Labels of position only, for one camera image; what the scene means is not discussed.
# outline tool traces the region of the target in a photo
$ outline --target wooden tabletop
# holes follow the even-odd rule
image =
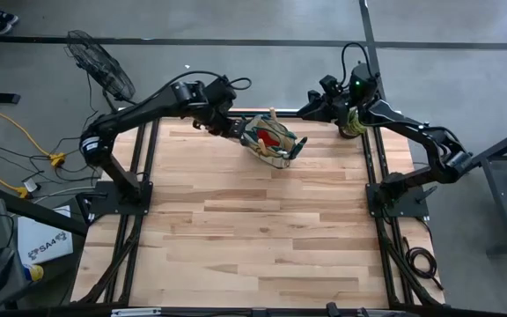
[[[364,194],[361,138],[342,139],[331,124],[282,123],[308,136],[283,170],[239,144],[193,129],[189,120],[160,123],[132,306],[322,308],[334,301],[339,307],[387,307]],[[408,141],[383,130],[389,169],[412,171]],[[135,138],[134,129],[115,144],[114,155],[127,169]],[[374,139],[371,148],[374,153]],[[377,168],[376,175],[380,181]],[[83,297],[107,268],[118,222],[118,216],[105,216],[89,229],[72,300]],[[411,247],[432,251],[422,224],[402,218],[400,228]],[[123,264],[117,295],[124,270]],[[394,265],[393,272],[401,299]],[[444,301],[432,281],[420,281]]]

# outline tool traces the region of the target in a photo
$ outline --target electric fan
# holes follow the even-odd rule
[[[108,100],[107,93],[116,100],[130,101],[136,91],[129,76],[122,70],[117,60],[95,42],[84,31],[69,31],[67,36],[68,50],[76,59],[76,64],[103,87],[103,95],[107,98],[109,106],[115,110]]]

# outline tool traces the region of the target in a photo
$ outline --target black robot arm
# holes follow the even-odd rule
[[[344,129],[354,124],[348,122],[349,111],[356,111],[356,124],[385,127],[424,147],[429,166],[412,173],[389,174],[375,193],[375,201],[380,206],[392,207],[413,187],[433,181],[457,181],[470,164],[471,154],[449,129],[431,127],[427,122],[418,122],[394,112],[378,95],[378,81],[378,74],[370,74],[365,63],[352,70],[345,86],[328,75],[320,80],[325,93],[308,92],[309,103],[298,111],[298,116],[304,120],[334,122],[339,129]]]
[[[113,156],[118,134],[162,117],[192,117],[196,128],[204,126],[213,135],[239,138],[245,122],[226,116],[234,99],[236,93],[226,77],[206,87],[200,81],[167,85],[133,107],[100,116],[82,134],[81,153],[89,166],[101,167],[113,179],[119,203],[138,203],[141,189],[136,175],[125,171]]]

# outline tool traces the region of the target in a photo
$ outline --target gray floor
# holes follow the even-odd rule
[[[365,39],[359,4],[350,1],[59,1],[0,0],[22,21],[15,35],[65,35],[83,29],[102,37],[259,40]],[[507,0],[368,0],[377,41],[507,42]],[[237,107],[298,108],[306,91],[326,74],[341,75],[339,48],[106,46],[145,98],[167,79],[187,70],[248,76],[253,87],[239,94]],[[347,64],[363,59],[349,49]],[[380,49],[386,97],[417,120],[445,125],[468,150],[478,153],[507,136],[507,51]],[[93,83],[92,104],[107,107]],[[24,124],[45,149],[64,136],[77,136],[91,113],[85,74],[63,45],[0,44],[0,91],[23,96],[0,111]],[[0,120],[0,145],[37,151]],[[64,144],[69,150],[76,144]],[[413,159],[423,150],[411,144]],[[24,165],[26,160],[17,159]],[[82,166],[77,156],[67,163]],[[0,160],[0,174],[17,183],[27,172]],[[83,186],[87,182],[67,186]],[[64,188],[45,185],[41,194]],[[53,205],[66,197],[46,200]],[[458,183],[440,186],[429,198],[431,229],[447,303],[507,312],[507,256],[485,250],[507,241],[480,170]],[[62,289],[55,291],[57,298]]]

